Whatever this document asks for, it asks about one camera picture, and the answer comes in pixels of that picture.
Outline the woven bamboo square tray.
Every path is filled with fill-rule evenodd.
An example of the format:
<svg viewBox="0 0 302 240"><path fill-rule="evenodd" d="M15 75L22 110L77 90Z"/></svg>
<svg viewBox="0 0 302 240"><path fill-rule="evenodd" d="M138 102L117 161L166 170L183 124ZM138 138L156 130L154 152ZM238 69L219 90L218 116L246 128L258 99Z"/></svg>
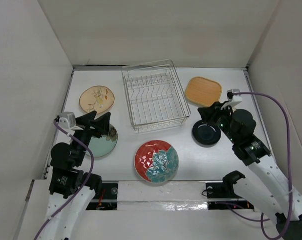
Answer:
<svg viewBox="0 0 302 240"><path fill-rule="evenodd" d="M187 100L204 107L218 102L221 94L222 86L218 82L201 76L190 79L185 90Z"/></svg>

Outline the black round plate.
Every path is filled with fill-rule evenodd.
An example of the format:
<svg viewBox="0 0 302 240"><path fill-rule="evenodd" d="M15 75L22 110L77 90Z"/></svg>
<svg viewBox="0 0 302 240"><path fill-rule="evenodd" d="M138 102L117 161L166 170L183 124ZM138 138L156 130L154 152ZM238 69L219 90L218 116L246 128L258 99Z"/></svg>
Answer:
<svg viewBox="0 0 302 240"><path fill-rule="evenodd" d="M215 125L209 125L199 120L192 127L192 135L197 143L210 146L220 140L221 130Z"/></svg>

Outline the red teal flower plate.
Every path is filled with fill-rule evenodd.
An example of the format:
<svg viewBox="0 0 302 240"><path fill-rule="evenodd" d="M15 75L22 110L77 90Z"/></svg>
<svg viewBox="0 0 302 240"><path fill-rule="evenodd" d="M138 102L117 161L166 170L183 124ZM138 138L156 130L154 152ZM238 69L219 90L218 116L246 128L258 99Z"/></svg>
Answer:
<svg viewBox="0 0 302 240"><path fill-rule="evenodd" d="M178 171L178 153L166 141L145 142L135 154L134 168L137 174L148 183L163 184L170 181Z"/></svg>

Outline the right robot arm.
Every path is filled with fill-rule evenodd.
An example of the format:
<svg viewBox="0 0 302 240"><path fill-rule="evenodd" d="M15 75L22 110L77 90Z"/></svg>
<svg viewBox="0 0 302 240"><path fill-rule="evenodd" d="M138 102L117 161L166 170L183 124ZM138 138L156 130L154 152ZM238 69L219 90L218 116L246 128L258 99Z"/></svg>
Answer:
<svg viewBox="0 0 302 240"><path fill-rule="evenodd" d="M203 123L218 127L233 144L235 156L266 186L260 190L235 170L223 177L222 192L237 195L260 210L285 240L302 240L302 195L277 166L270 150L255 136L256 122L245 109L232 110L227 103L200 107Z"/></svg>

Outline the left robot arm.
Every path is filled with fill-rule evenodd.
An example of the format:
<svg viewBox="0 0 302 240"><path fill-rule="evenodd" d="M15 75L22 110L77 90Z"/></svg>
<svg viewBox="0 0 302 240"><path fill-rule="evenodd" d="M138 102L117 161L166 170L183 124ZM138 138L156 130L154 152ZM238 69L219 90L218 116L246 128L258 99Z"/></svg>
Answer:
<svg viewBox="0 0 302 240"><path fill-rule="evenodd" d="M59 142L50 152L52 175L46 220L35 235L36 240L71 240L80 219L90 201L102 194L102 178L93 174L93 163L88 172L78 170L85 154L94 162L89 148L92 137L108 134L111 113L96 117L92 111L79 117L73 112L62 112L54 120L54 126L71 139Z"/></svg>

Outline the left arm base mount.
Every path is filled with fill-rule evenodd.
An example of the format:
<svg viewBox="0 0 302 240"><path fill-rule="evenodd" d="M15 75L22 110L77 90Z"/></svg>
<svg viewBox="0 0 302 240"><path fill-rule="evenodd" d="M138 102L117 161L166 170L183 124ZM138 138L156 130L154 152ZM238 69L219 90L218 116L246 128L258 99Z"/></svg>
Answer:
<svg viewBox="0 0 302 240"><path fill-rule="evenodd" d="M90 201L86 210L88 211L113 211L117 210L118 182L104 181L102 189Z"/></svg>

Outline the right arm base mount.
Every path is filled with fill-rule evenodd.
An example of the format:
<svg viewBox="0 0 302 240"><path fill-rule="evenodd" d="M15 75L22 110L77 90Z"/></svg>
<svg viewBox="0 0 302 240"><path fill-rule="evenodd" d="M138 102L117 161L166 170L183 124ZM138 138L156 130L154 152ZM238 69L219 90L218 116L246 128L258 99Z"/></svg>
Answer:
<svg viewBox="0 0 302 240"><path fill-rule="evenodd" d="M254 210L250 202L222 189L221 181L205 182L202 196L207 199L209 210Z"/></svg>

